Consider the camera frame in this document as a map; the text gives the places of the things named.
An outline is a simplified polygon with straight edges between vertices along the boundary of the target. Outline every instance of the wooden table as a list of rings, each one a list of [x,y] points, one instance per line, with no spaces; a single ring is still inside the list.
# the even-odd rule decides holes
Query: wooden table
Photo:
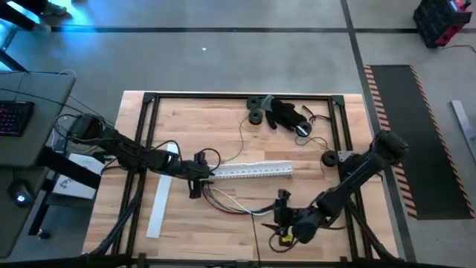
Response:
[[[120,105],[116,127],[130,138],[135,135],[143,94],[144,92],[124,92]],[[354,150],[364,152],[368,149],[371,135],[362,97],[345,95],[344,98]],[[301,107],[305,104],[315,114],[329,115],[327,104],[323,101],[300,100],[292,103],[296,105],[298,112],[302,112]],[[227,159],[239,150],[239,123],[247,114],[243,100],[162,98],[153,144],[175,139],[180,144],[184,159],[192,159],[194,153],[206,147],[217,149],[222,157]],[[305,146],[297,146],[295,133],[285,131],[281,126],[277,131],[272,131],[265,119],[259,126],[245,122],[242,134],[245,141],[244,150],[230,163],[292,160],[295,170],[291,179],[235,179],[215,184],[215,187],[237,198],[246,208],[256,209],[272,204],[279,188],[285,188],[292,193],[290,206],[305,206],[317,194],[338,183],[335,168],[324,168],[324,173],[321,171],[319,160],[324,149],[318,144],[310,142]],[[329,148],[334,146],[329,122],[325,120],[317,120],[314,123],[311,136],[326,139]],[[207,159],[209,163],[217,161],[213,153],[207,153]],[[116,222],[125,178],[126,172],[122,170],[110,170],[103,175],[83,247],[84,252],[93,250]],[[251,217],[218,211],[204,198],[190,200],[187,183],[180,179],[173,180],[160,238],[147,238],[146,231],[158,181],[158,174],[147,173],[134,255],[145,252],[148,258],[257,260]],[[377,177],[372,178],[361,188],[361,192],[370,227],[387,249],[396,255],[382,182]],[[219,194],[217,196],[231,205],[226,197]],[[347,230],[319,229],[310,243],[298,244],[292,251],[278,254],[268,246],[272,231],[260,225],[273,223],[272,214],[255,217],[255,222],[262,260],[338,261],[341,256],[350,256]],[[334,226],[342,225],[343,215]],[[121,252],[125,250],[128,229],[129,225],[124,228]],[[356,232],[356,235],[359,253],[363,255],[360,232]]]

